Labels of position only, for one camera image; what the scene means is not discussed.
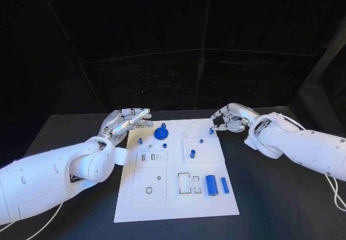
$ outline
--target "blue object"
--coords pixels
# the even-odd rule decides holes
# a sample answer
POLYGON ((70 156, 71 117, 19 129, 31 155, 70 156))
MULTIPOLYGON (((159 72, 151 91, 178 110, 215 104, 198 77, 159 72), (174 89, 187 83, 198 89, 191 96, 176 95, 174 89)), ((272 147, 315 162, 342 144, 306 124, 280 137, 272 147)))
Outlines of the blue object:
POLYGON ((197 151, 195 150, 191 150, 191 155, 189 157, 194 159, 195 158, 195 154, 197 154, 197 151))
POLYGON ((217 181, 215 181, 215 176, 214 175, 208 175, 205 177, 205 181, 207 181, 208 195, 210 196, 220 195, 218 185, 217 185, 217 181))
POLYGON ((224 177, 221 178, 221 182, 223 182, 226 194, 230 194, 230 186, 228 186, 227 179, 224 177))
POLYGON ((159 127, 153 132, 155 138, 164 140, 169 136, 169 130, 165 127, 159 127))

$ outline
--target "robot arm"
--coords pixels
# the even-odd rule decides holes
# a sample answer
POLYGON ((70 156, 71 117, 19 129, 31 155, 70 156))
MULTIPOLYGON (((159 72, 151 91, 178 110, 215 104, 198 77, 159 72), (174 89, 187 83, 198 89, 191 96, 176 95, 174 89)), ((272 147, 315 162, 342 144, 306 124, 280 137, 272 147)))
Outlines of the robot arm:
POLYGON ((283 154, 293 162, 346 181, 346 140, 331 134, 306 130, 287 116, 272 113, 260 115, 238 103, 228 104, 213 116, 223 115, 226 124, 214 130, 244 131, 249 126, 246 144, 267 157, 283 154))
POLYGON ((99 136, 87 142, 29 156, 0 169, 0 225, 29 218, 107 180, 129 150, 116 147, 127 131, 153 126, 146 108, 116 110, 99 136))

